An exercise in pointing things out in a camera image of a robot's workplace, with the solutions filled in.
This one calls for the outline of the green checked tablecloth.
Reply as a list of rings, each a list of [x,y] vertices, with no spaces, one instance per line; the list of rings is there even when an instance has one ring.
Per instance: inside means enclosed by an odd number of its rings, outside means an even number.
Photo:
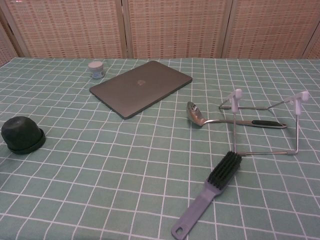
[[[239,107],[269,107],[303,91],[298,153],[242,159],[188,240],[320,240],[320,59],[177,58],[162,64],[192,82],[130,119],[89,91],[99,84],[87,59],[14,58],[0,66],[0,240],[172,239],[171,228],[233,146],[233,120],[219,108],[236,89]],[[1,135],[18,116],[32,119],[45,143],[15,154]],[[294,105],[238,109],[241,152],[296,149]]]

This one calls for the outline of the woven bamboo screen panel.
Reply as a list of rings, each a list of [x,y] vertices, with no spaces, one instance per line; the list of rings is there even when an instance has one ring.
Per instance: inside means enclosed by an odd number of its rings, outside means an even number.
[[[235,3],[121,0],[128,58],[221,58]]]
[[[300,59],[320,22],[320,0],[232,0],[221,56]]]
[[[14,32],[0,8],[0,67],[15,57],[24,57],[21,46]]]
[[[320,59],[320,29],[312,35],[304,53],[303,59]]]
[[[127,56],[121,0],[0,0],[0,10],[20,56]]]

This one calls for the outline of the grey brush with black bristles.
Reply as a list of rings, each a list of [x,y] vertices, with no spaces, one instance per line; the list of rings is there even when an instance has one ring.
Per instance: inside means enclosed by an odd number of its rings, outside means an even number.
[[[203,190],[171,228],[176,240],[184,240],[194,225],[206,211],[212,200],[222,194],[239,169],[242,157],[229,151],[213,169],[204,182]]]

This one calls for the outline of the small white jar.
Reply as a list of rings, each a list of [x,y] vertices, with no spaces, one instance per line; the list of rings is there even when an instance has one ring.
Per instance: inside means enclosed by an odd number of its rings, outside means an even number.
[[[104,65],[101,61],[92,61],[88,64],[88,70],[91,73],[93,79],[101,79],[104,77]]]

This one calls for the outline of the grey closed laptop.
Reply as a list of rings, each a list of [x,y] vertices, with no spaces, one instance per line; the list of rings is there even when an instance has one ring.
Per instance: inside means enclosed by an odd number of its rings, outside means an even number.
[[[193,78],[152,60],[89,89],[98,100],[129,119],[191,83]]]

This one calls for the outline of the dark green cup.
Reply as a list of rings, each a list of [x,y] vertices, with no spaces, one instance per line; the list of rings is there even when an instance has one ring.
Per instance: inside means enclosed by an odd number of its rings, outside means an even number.
[[[32,119],[16,116],[3,124],[1,135],[10,149],[23,150],[39,142],[43,133]]]

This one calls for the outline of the dark green round lid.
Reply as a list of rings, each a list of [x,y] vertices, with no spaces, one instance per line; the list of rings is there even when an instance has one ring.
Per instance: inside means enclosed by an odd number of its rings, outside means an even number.
[[[25,149],[11,149],[8,147],[8,149],[14,153],[14,154],[17,154],[17,155],[24,155],[24,154],[29,154],[29,153],[32,153],[36,150],[38,150],[40,147],[43,146],[43,144],[45,143],[46,141],[46,136],[45,136],[45,133],[44,131],[40,128],[40,132],[41,132],[41,137],[39,139],[38,142],[36,142],[34,145],[28,147],[28,148],[25,148]]]

